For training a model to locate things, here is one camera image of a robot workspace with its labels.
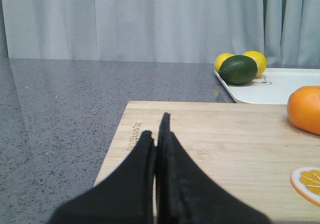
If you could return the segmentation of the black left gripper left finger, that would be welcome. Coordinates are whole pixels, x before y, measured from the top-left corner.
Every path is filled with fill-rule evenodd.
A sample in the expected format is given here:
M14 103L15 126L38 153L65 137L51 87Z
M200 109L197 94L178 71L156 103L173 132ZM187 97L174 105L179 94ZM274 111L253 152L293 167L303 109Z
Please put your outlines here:
M50 224L152 224L156 147L150 131L101 183L61 205Z

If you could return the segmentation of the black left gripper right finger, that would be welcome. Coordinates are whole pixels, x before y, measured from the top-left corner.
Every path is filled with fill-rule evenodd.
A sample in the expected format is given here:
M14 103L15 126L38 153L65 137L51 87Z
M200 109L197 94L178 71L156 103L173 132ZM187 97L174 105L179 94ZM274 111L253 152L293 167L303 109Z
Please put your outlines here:
M199 168L170 130L169 113L164 113L159 127L155 177L159 224L271 223Z

